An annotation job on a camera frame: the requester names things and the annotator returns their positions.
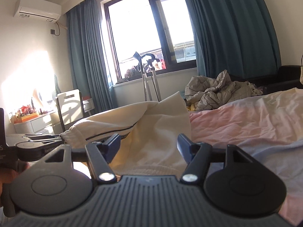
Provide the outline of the white wall air conditioner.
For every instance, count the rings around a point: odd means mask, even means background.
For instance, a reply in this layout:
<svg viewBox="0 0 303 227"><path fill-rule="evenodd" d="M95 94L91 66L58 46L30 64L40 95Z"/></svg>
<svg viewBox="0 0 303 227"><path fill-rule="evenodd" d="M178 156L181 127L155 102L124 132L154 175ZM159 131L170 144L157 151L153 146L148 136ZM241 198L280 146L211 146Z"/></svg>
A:
<svg viewBox="0 0 303 227"><path fill-rule="evenodd" d="M55 23L62 15L61 5L45 0L17 0L14 17Z"/></svg>

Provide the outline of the dark framed window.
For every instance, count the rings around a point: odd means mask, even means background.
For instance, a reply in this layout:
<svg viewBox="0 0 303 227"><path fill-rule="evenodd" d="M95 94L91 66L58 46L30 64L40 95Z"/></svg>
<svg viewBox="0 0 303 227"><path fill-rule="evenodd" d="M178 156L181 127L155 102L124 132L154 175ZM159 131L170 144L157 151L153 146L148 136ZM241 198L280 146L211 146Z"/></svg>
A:
<svg viewBox="0 0 303 227"><path fill-rule="evenodd" d="M117 80L140 78L153 56L158 73L196 67L193 29L185 0L111 0L104 4Z"/></svg>

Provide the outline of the left teal curtain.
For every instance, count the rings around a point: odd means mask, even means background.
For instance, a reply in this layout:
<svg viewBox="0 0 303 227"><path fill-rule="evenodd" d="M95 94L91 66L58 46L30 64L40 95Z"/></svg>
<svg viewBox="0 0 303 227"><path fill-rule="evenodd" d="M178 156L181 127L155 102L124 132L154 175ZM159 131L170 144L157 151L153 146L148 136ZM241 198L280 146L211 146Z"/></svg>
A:
<svg viewBox="0 0 303 227"><path fill-rule="evenodd" d="M96 0L84 0L67 12L68 52L72 84L91 97L95 112L117 107L102 47L100 12Z"/></svg>

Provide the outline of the crumpled grey beige quilt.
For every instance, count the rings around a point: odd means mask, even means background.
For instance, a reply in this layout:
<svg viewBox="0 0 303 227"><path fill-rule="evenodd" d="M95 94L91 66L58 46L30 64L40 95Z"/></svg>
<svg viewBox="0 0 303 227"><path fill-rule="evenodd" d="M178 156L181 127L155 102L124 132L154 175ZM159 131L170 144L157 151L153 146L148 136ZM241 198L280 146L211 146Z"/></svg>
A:
<svg viewBox="0 0 303 227"><path fill-rule="evenodd" d="M217 109L227 103L248 97L261 96L263 92L246 81L232 81L227 70L215 78L193 76L185 86L186 105L191 111Z"/></svg>

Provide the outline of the cream white sweatpants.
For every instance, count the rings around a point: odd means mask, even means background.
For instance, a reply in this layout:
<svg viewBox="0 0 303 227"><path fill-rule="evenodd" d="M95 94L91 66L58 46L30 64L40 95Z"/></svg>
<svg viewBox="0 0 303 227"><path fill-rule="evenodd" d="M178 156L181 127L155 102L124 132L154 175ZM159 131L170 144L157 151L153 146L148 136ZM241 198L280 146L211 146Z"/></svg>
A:
<svg viewBox="0 0 303 227"><path fill-rule="evenodd" d="M122 175L175 175L186 162L177 149L179 134L191 137L190 116L180 93L144 101L83 118L61 133L65 143L83 148L90 142L121 137L120 149L109 164Z"/></svg>

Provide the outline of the black sofa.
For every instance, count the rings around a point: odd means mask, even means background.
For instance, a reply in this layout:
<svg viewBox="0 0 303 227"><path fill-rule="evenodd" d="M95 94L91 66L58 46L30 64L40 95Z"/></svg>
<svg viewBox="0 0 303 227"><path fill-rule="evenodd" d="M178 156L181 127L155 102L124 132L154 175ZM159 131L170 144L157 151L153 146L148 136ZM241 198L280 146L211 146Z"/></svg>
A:
<svg viewBox="0 0 303 227"><path fill-rule="evenodd" d="M242 79L232 76L232 81L245 82L248 81L254 84L263 92L263 95L275 93L278 91L286 91L292 88L302 89L300 82L301 66L289 65L281 66L276 74L260 76L250 79Z"/></svg>

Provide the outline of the orange tray with trinkets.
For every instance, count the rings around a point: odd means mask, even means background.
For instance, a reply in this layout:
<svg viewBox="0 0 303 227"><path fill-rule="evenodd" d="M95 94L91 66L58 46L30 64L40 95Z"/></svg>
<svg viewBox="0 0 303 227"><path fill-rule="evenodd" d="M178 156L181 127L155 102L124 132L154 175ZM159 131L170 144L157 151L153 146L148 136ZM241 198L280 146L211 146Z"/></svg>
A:
<svg viewBox="0 0 303 227"><path fill-rule="evenodd" d="M39 113L31 105L22 106L10 118L13 124L19 124L39 117Z"/></svg>

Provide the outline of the white black chair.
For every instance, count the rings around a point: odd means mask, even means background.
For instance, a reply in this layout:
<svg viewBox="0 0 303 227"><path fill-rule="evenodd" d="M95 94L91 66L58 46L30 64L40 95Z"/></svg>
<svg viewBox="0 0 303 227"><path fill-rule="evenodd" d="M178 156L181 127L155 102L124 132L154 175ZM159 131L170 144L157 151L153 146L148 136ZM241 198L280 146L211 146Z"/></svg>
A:
<svg viewBox="0 0 303 227"><path fill-rule="evenodd" d="M56 96L56 106L63 132L85 116L82 94L79 89L62 92Z"/></svg>

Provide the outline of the white drawer desk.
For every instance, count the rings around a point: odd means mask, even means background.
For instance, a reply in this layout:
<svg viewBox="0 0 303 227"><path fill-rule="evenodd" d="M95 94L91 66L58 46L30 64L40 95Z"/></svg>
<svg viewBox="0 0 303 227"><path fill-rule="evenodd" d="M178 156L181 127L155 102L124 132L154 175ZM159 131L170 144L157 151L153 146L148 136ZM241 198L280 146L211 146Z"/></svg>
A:
<svg viewBox="0 0 303 227"><path fill-rule="evenodd" d="M90 116L91 111L94 109L93 100L87 99L83 101L85 116ZM58 111L54 110L50 113L40 115L32 120L14 124L16 133L32 134L59 134L63 132Z"/></svg>

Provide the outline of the teal curtain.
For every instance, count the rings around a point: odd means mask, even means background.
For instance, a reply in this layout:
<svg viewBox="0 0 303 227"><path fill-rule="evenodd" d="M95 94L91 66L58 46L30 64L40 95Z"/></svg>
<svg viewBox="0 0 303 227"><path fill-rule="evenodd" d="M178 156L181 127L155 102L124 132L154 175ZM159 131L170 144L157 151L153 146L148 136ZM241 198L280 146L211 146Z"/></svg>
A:
<svg viewBox="0 0 303 227"><path fill-rule="evenodd" d="M84 0L67 12L68 52L72 84L91 97L95 112L117 107L102 47L100 12L96 0Z"/></svg>
<svg viewBox="0 0 303 227"><path fill-rule="evenodd" d="M276 74L281 66L264 0L185 0L194 31L199 75L223 70L241 79Z"/></svg>

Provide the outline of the right teal curtain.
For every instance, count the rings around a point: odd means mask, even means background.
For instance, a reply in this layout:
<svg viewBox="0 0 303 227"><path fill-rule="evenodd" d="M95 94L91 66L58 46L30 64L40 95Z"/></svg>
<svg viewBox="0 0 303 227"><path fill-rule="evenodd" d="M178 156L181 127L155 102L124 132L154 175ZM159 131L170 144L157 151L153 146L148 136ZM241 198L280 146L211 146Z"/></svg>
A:
<svg viewBox="0 0 303 227"><path fill-rule="evenodd" d="M276 74L281 66L264 0L185 0L194 31L199 75L223 70L241 79Z"/></svg>

